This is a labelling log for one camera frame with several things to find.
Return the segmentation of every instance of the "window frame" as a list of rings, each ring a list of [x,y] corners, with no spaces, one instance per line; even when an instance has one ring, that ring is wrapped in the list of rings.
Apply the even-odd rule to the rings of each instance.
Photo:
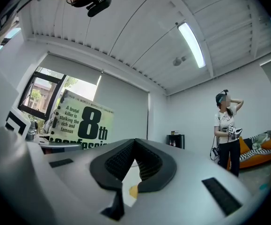
[[[56,99],[58,91],[62,88],[62,85],[64,84],[64,81],[65,81],[66,77],[67,77],[66,75],[63,75],[63,77],[60,79],[60,78],[56,78],[56,77],[53,77],[53,76],[49,76],[47,74],[42,74],[40,72],[34,72],[33,75],[31,76],[31,78],[29,79],[28,83],[25,86],[25,89],[24,89],[24,91],[22,93],[22,96],[20,98],[18,109],[21,110],[21,111],[27,112],[30,115],[33,115],[33,116],[35,116],[37,118],[43,119],[46,122],[50,117],[51,109],[52,109],[52,106],[54,104],[54,100]],[[48,103],[46,113],[40,112],[38,110],[35,110],[35,109],[33,109],[31,107],[28,107],[28,106],[23,104],[23,101],[25,100],[30,88],[32,87],[32,84],[34,83],[34,81],[37,78],[44,79],[44,80],[52,82],[52,83],[56,83],[56,87],[55,87],[55,89],[53,91],[53,94],[52,94],[52,96],[50,98],[50,101]]]

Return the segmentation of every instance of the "black pants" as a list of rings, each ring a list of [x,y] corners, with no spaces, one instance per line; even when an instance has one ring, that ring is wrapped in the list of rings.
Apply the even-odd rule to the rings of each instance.
[[[220,161],[219,165],[227,169],[229,152],[231,158],[231,173],[236,177],[239,174],[239,158],[240,158],[240,144],[239,139],[234,142],[221,143],[220,144]]]

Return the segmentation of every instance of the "orange sofa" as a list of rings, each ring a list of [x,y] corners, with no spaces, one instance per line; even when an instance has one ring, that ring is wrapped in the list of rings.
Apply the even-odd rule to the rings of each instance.
[[[239,138],[241,154],[239,168],[252,167],[271,160],[271,139],[261,145],[262,149],[253,150],[251,149],[251,143],[253,142],[253,138]],[[230,158],[228,160],[227,168],[228,170],[230,170]]]

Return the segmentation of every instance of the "long hair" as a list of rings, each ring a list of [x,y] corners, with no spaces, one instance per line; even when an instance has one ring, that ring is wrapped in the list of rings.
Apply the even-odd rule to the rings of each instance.
[[[221,107],[221,103],[219,102],[219,100],[222,98],[222,97],[224,97],[224,96],[226,96],[225,94],[218,94],[217,96],[216,96],[216,105],[220,108]],[[227,113],[228,113],[228,115],[229,115],[229,117],[230,118],[232,118],[232,112],[231,112],[231,110],[229,109],[229,108],[226,108],[227,109]]]

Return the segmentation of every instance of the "woman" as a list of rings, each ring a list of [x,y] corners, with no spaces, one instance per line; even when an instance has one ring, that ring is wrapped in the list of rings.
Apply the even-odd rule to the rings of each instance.
[[[240,158],[240,144],[238,138],[232,139],[228,135],[228,132],[223,132],[223,129],[228,129],[230,124],[234,124],[234,116],[237,111],[242,107],[243,100],[230,99],[226,94],[218,94],[216,96],[216,105],[220,111],[215,115],[214,122],[214,135],[219,138],[219,165],[227,169],[229,152],[231,158],[231,173],[238,177],[239,173],[239,158]]]

